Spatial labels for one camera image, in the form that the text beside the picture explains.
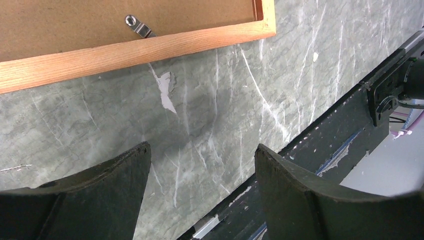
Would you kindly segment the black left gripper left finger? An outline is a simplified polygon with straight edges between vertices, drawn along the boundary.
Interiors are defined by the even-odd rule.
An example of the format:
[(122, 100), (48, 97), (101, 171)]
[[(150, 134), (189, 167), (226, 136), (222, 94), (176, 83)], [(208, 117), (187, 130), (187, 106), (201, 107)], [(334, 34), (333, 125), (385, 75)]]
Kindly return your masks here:
[(36, 188), (0, 193), (3, 240), (131, 240), (151, 167), (144, 141)]

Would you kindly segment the orange wooden picture frame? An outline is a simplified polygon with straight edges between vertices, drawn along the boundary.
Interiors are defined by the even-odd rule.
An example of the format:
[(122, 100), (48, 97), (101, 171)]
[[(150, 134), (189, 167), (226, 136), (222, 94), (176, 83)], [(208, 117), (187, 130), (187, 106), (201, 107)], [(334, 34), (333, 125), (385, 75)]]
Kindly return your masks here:
[(10, 93), (276, 35), (275, 3), (256, 0), (258, 21), (226, 25), (0, 64), (0, 92)]

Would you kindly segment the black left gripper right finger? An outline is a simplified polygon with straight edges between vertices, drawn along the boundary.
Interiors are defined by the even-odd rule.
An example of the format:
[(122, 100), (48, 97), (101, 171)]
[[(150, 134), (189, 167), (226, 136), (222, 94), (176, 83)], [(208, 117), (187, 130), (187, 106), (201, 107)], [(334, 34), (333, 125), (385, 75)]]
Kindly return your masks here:
[(255, 151), (255, 171), (271, 240), (421, 240), (424, 193), (393, 197), (334, 183), (267, 146)]

